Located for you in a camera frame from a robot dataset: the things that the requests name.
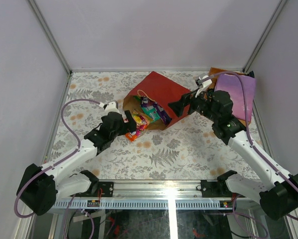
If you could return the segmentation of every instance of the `black cable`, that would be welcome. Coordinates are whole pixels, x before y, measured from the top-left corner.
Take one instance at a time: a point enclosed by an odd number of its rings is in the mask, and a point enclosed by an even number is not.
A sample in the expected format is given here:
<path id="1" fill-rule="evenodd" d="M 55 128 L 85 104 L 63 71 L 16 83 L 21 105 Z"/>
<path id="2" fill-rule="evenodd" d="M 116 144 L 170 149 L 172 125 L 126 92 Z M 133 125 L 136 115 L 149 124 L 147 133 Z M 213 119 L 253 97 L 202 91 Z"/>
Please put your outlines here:
<path id="1" fill-rule="evenodd" d="M 72 176 L 74 176 L 74 175 L 77 175 L 77 173 L 74 173 L 74 174 L 70 175 L 69 178 L 72 177 Z"/>
<path id="2" fill-rule="evenodd" d="M 99 128 L 99 126 L 101 126 L 103 123 L 99 123 L 99 125 L 97 125 L 97 127 L 96 128 L 94 128 L 94 129 L 98 129 Z"/>
<path id="3" fill-rule="evenodd" d="M 247 236 L 247 237 L 245 237 L 245 236 L 240 236 L 240 235 L 234 233 L 233 231 L 231 231 L 231 233 L 232 233 L 233 235 L 239 237 L 239 238 L 246 238 L 246 239 L 247 239 L 247 238 L 250 238 L 249 236 Z"/>

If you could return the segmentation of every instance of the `purple box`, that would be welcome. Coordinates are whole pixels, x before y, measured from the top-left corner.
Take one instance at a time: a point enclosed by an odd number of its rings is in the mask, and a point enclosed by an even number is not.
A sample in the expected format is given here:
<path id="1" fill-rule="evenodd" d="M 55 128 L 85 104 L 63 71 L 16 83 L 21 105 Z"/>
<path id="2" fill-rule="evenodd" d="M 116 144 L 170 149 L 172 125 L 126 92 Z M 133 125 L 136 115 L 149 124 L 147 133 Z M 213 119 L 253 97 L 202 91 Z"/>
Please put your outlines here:
<path id="1" fill-rule="evenodd" d="M 253 98 L 255 94 L 256 79 L 249 76 L 241 76 L 247 98 L 248 121 L 252 118 Z M 239 79 L 233 75 L 223 74 L 218 77 L 215 91 L 227 91 L 233 102 L 233 115 L 245 120 L 242 86 Z"/>
<path id="2" fill-rule="evenodd" d="M 157 110 L 161 120 L 165 125 L 168 125 L 171 122 L 171 118 L 167 114 L 167 112 L 159 105 L 157 102 L 154 102 L 153 107 Z"/>

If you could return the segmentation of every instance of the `bag handle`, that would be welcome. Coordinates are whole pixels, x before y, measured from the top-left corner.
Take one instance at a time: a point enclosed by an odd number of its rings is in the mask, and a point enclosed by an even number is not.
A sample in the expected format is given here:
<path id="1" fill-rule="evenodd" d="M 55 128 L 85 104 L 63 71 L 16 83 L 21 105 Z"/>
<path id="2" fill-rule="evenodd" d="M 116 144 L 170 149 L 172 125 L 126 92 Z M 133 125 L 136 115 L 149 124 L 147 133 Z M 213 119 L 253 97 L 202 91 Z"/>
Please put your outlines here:
<path id="1" fill-rule="evenodd" d="M 151 100 L 153 102 L 156 102 L 155 100 L 151 99 L 143 90 L 137 90 L 138 96 L 142 96 L 142 95 L 139 94 L 139 91 L 143 92 L 144 96 L 146 96 L 149 100 Z"/>

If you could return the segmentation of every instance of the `metal corner post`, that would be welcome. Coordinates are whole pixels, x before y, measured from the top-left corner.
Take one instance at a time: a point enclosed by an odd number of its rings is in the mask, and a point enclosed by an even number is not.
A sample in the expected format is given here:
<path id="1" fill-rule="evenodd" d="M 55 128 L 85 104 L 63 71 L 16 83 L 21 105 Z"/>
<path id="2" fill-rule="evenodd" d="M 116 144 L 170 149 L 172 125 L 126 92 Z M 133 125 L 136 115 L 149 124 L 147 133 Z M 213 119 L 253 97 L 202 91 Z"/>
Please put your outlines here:
<path id="1" fill-rule="evenodd" d="M 28 4 L 30 5 L 30 8 L 32 9 L 34 15 L 36 16 L 39 24 L 41 25 L 51 47 L 53 48 L 56 56 L 58 57 L 60 63 L 62 64 L 65 72 L 70 75 L 72 70 L 70 68 L 70 66 L 68 65 L 68 62 L 67 60 L 65 59 L 63 53 L 61 52 L 52 32 L 50 31 L 48 25 L 47 25 L 47 22 L 43 16 L 43 14 L 41 13 L 37 3 L 35 0 L 27 0 Z"/>
<path id="2" fill-rule="evenodd" d="M 56 137 L 58 125 L 59 125 L 59 122 L 60 122 L 60 112 L 61 112 L 62 107 L 65 104 L 71 80 L 72 80 L 72 74 L 67 76 L 67 82 L 66 82 L 66 84 L 64 86 L 64 89 L 63 89 L 63 92 L 61 94 L 60 102 L 59 102 L 59 105 L 58 105 L 58 108 L 57 108 L 56 117 L 55 117 L 55 120 L 54 120 L 53 125 L 52 125 L 51 133 L 49 135 L 49 139 L 48 139 L 48 143 L 47 143 L 47 147 L 46 147 L 46 150 L 45 150 L 45 153 L 44 153 L 44 158 L 42 160 L 42 163 L 44 163 L 44 161 L 48 160 L 49 157 L 50 157 L 50 154 L 51 154 L 51 151 L 52 151 L 52 148 L 53 148 L 53 143 L 54 143 L 54 140 L 55 140 L 55 137 Z"/>
<path id="3" fill-rule="evenodd" d="M 284 9 L 284 7 L 286 6 L 286 4 L 288 3 L 289 0 L 280 0 L 277 8 L 274 10 L 267 26 L 265 27 L 257 45 L 255 46 L 250 58 L 248 59 L 247 63 L 245 64 L 245 66 L 243 67 L 243 72 L 248 72 L 253 61 L 255 60 L 255 58 L 257 57 L 261 47 L 263 46 L 263 43 L 265 42 L 265 40 L 267 39 L 268 35 L 270 34 L 270 31 L 272 30 L 272 27 L 274 26 L 275 22 L 277 21 L 278 17 L 280 16 L 282 10 Z"/>

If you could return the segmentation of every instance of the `glass panel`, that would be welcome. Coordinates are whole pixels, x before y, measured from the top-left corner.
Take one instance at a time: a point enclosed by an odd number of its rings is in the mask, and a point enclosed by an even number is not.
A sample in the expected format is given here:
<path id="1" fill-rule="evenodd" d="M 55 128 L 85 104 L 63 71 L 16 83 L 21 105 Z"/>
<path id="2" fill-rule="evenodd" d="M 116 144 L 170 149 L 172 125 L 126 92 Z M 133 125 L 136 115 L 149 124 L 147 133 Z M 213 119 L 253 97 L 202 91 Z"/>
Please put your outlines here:
<path id="1" fill-rule="evenodd" d="M 170 238 L 168 210 L 99 210 L 98 213 L 100 217 L 93 218 L 93 239 Z M 89 218 L 83 216 L 83 221 L 74 222 L 74 218 L 80 215 L 80 212 L 76 213 L 71 220 L 67 238 L 90 237 L 92 225 Z"/>
<path id="2" fill-rule="evenodd" d="M 263 225 L 268 229 L 271 239 L 291 239 L 290 230 L 286 218 L 281 218 L 277 221 L 269 218 L 261 208 L 253 210 L 253 215 L 256 219 L 260 220 Z M 265 232 L 261 227 L 258 227 L 260 236 L 264 236 Z"/>
<path id="3" fill-rule="evenodd" d="M 211 215 L 218 211 L 177 210 L 179 239 L 229 239 L 228 219 L 222 215 Z"/>
<path id="4" fill-rule="evenodd" d="M 53 214 L 50 214 L 50 213 L 46 213 L 42 216 L 36 216 L 36 219 L 34 221 L 35 224 L 32 227 L 34 228 L 34 230 L 30 232 L 29 238 L 30 239 L 48 238 L 52 219 L 53 219 Z"/>

